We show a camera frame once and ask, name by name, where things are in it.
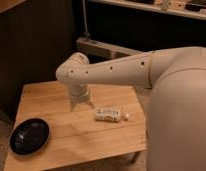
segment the black plate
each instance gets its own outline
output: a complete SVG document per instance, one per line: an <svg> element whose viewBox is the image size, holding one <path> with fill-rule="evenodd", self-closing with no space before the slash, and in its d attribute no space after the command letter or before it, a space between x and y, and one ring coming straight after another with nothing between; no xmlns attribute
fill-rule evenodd
<svg viewBox="0 0 206 171"><path fill-rule="evenodd" d="M48 140L49 126L38 118L22 122L14 130L10 140L11 149L20 155L36 152Z"/></svg>

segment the gray floor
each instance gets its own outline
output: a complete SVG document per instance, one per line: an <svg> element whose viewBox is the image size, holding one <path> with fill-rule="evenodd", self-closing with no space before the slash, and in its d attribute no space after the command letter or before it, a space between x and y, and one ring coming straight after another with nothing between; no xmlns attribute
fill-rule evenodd
<svg viewBox="0 0 206 171"><path fill-rule="evenodd" d="M150 91L139 87L135 89L139 96L141 106L146 113ZM0 121L0 171L2 171L4 167L12 129L13 125ZM146 171L146 152L143 151L141 153L135 164L129 162L132 156L133 154L126 154L124 156L53 169L51 171Z"/></svg>

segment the shelf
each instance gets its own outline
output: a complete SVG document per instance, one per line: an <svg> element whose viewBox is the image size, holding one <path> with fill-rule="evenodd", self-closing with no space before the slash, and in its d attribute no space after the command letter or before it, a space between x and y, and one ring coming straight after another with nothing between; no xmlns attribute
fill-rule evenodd
<svg viewBox="0 0 206 171"><path fill-rule="evenodd" d="M160 0L161 3L158 3L157 1L156 4L152 4L152 5L138 3L138 2L125 1L125 0L88 0L88 1L102 3L102 4L109 4L109 5L116 5L116 6L126 7L126 8L151 11L151 12L164 13L164 14L169 14L169 15L194 18L194 19L199 19L199 20L206 20L205 13L193 12L193 11L188 11L184 9L183 6L185 6L185 1L180 2L179 0L178 1Z"/></svg>

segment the table leg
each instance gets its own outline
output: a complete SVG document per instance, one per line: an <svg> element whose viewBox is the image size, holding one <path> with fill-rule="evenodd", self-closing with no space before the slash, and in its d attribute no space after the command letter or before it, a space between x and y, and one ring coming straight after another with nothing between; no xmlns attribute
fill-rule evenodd
<svg viewBox="0 0 206 171"><path fill-rule="evenodd" d="M133 163L133 164L136 163L136 161L137 161L140 153L141 153L140 151L134 153L134 156L133 156L133 158L131 159L131 163Z"/></svg>

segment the wall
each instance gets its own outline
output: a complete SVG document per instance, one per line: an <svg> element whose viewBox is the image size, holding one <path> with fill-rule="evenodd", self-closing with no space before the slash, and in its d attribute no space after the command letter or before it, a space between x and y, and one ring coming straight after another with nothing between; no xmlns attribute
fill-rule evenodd
<svg viewBox="0 0 206 171"><path fill-rule="evenodd" d="M0 109L14 119L22 86L54 80L75 40L70 0L27 0L0 14Z"/></svg>
<svg viewBox="0 0 206 171"><path fill-rule="evenodd" d="M83 34L81 1L74 1L77 35ZM206 47L206 21L124 7L87 3L91 38L137 50Z"/></svg>

